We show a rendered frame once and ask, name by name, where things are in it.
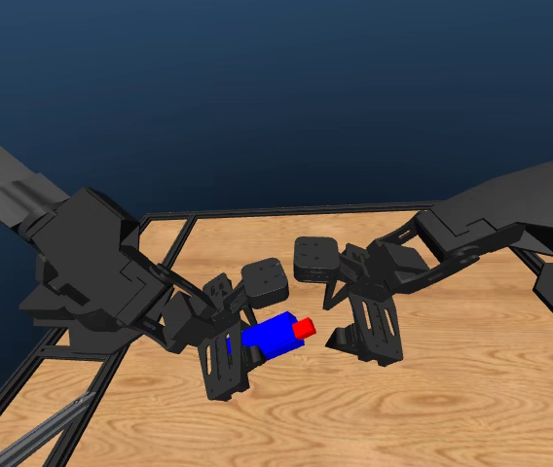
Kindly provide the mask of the blue hollow socket block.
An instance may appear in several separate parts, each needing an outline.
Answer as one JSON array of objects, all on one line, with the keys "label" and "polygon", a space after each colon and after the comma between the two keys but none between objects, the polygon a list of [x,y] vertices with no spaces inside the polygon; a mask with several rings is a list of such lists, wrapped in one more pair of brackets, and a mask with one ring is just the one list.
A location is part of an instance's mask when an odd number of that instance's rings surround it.
[{"label": "blue hollow socket block", "polygon": [[241,332],[241,344],[258,346],[267,360],[302,347],[303,340],[296,338],[293,325],[297,318],[289,311],[251,326]]}]

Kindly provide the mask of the thin red peg bar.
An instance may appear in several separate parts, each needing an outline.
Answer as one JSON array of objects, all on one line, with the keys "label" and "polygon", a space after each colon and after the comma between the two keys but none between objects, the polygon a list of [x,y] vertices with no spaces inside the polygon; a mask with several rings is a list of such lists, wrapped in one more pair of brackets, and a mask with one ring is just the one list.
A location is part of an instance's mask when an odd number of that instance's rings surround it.
[{"label": "thin red peg bar", "polygon": [[292,331],[297,340],[304,341],[316,334],[316,329],[313,321],[307,317],[292,324]]}]

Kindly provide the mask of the grey aluminium strut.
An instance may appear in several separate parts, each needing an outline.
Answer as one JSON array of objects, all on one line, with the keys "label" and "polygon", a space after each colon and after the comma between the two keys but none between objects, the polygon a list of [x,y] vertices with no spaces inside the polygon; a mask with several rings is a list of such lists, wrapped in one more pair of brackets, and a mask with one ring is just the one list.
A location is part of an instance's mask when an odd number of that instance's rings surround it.
[{"label": "grey aluminium strut", "polygon": [[0,451],[0,467],[18,467],[26,458],[83,414],[95,393],[88,391]]}]

